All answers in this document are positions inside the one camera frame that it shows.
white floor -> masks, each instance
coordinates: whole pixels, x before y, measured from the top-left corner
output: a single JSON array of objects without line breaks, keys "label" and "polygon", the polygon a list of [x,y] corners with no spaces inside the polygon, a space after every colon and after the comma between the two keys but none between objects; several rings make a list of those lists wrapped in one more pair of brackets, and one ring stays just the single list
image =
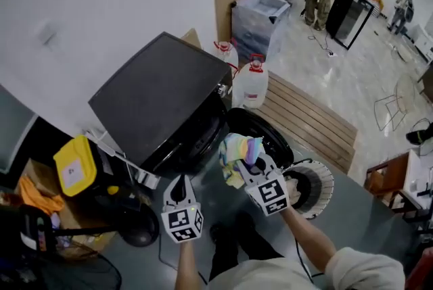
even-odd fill
[{"label": "white floor", "polygon": [[[409,103],[405,100],[409,113],[396,131],[392,131],[391,123],[380,131],[373,111],[374,102],[393,94],[403,74],[410,75],[416,82],[426,64],[422,59],[406,64],[392,53],[393,45],[398,45],[402,38],[390,34],[386,21],[373,16],[348,51],[328,37],[329,48],[337,54],[329,57],[317,41],[308,39],[314,32],[325,46],[326,31],[309,28],[299,17],[303,0],[292,2],[289,25],[269,50],[268,68],[332,108],[358,129],[356,153],[348,175],[362,185],[368,167],[411,147],[405,134],[418,120],[428,118],[433,121],[432,105],[419,94],[418,88],[412,95],[414,99],[409,99]],[[411,85],[404,84],[401,90],[405,96],[411,96]],[[378,107],[379,123],[384,126],[390,116],[383,104]],[[393,108],[396,105],[391,103],[391,114],[396,111]]]}]

yellow box lid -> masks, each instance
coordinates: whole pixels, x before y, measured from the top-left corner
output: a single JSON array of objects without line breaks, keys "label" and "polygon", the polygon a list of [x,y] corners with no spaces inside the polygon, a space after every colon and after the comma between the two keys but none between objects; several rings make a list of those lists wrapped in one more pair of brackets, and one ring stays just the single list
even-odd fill
[{"label": "yellow box lid", "polygon": [[97,170],[86,136],[72,139],[53,158],[65,195],[75,196],[95,181]]}]

colorful cloth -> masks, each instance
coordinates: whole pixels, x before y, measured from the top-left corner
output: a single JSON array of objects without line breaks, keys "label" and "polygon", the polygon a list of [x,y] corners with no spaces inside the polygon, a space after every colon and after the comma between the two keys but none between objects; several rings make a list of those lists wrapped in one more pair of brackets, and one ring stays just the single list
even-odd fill
[{"label": "colorful cloth", "polygon": [[219,162],[225,182],[236,189],[242,187],[245,182],[236,160],[242,159],[248,165],[254,165],[260,153],[265,153],[260,137],[228,134],[219,145]]}]

white sleeve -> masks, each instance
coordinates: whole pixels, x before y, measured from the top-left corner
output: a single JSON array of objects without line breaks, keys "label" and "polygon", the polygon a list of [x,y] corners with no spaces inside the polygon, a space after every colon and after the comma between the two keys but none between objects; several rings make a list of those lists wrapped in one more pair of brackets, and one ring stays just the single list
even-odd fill
[{"label": "white sleeve", "polygon": [[326,277],[336,290],[404,290],[405,273],[400,262],[384,255],[343,248],[331,258]]}]

black shoe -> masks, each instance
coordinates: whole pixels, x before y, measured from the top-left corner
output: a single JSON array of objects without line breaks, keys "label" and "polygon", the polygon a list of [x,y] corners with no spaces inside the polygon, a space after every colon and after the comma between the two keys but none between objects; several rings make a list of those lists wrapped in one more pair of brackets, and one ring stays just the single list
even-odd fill
[{"label": "black shoe", "polygon": [[245,230],[255,230],[256,224],[254,219],[245,211],[241,211],[236,215],[235,230],[240,233]]},{"label": "black shoe", "polygon": [[425,130],[411,131],[406,134],[408,142],[416,146],[422,145],[431,137],[433,137],[433,123],[430,123]]},{"label": "black shoe", "polygon": [[317,30],[318,32],[321,32],[321,31],[324,29],[324,28],[320,28],[319,25],[317,24],[317,22],[314,23],[313,28],[314,28],[315,30]]},{"label": "black shoe", "polygon": [[223,223],[216,223],[210,227],[209,230],[210,239],[214,244],[219,241],[227,241],[232,238],[231,231]]},{"label": "black shoe", "polygon": [[406,139],[412,145],[419,146],[426,141],[425,130],[412,131],[406,134]]}]

